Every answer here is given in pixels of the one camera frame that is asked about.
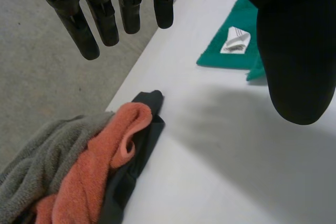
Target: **black cloth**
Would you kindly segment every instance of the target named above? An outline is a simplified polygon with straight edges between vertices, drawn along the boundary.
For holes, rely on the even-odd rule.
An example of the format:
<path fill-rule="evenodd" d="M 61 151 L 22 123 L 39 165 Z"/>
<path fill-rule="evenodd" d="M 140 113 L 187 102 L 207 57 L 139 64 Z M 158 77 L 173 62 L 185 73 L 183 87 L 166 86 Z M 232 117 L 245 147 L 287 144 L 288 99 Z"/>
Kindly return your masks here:
<path fill-rule="evenodd" d="M 314 123 L 336 86 L 336 0 L 250 1 L 276 110 L 290 122 Z"/>
<path fill-rule="evenodd" d="M 135 155 L 127 164 L 120 167 L 108 178 L 106 192 L 98 224 L 120 224 L 123 211 L 135 188 L 136 179 L 143 171 L 156 142 L 164 128 L 164 121 L 158 116 L 163 103 L 160 91 L 139 93 L 133 102 L 141 102 L 151 108 L 151 124 L 133 137 Z"/>

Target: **folded cloth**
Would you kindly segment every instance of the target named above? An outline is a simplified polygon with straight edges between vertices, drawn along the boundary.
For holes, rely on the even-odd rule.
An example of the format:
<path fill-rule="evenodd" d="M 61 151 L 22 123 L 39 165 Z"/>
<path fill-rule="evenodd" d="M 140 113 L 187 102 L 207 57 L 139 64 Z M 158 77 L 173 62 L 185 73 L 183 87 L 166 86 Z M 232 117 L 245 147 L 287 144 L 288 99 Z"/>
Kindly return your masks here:
<path fill-rule="evenodd" d="M 250 69 L 247 81 L 265 76 L 257 46 L 257 13 L 258 9 L 249 0 L 237 0 L 197 64 L 204 67 Z M 244 54 L 224 54 L 222 51 L 229 29 L 233 26 L 248 32 L 251 36 Z"/>
<path fill-rule="evenodd" d="M 44 125 L 0 174 L 0 223 L 12 223 L 61 181 L 113 113 L 77 116 Z"/>
<path fill-rule="evenodd" d="M 37 203 L 36 223 L 97 223 L 108 172 L 133 157 L 133 134 L 151 121 L 147 105 L 123 105 L 106 128 L 89 141 L 88 148 L 62 181 L 58 194 Z"/>
<path fill-rule="evenodd" d="M 145 129 L 135 133 L 135 155 L 127 164 L 119 168 L 109 177 L 104 202 L 100 211 L 98 224 L 120 224 L 123 211 L 135 188 L 136 179 L 140 176 L 156 142 L 164 128 L 164 121 L 158 116 L 163 103 L 160 91 L 141 92 L 133 100 L 151 108 L 153 120 Z"/>

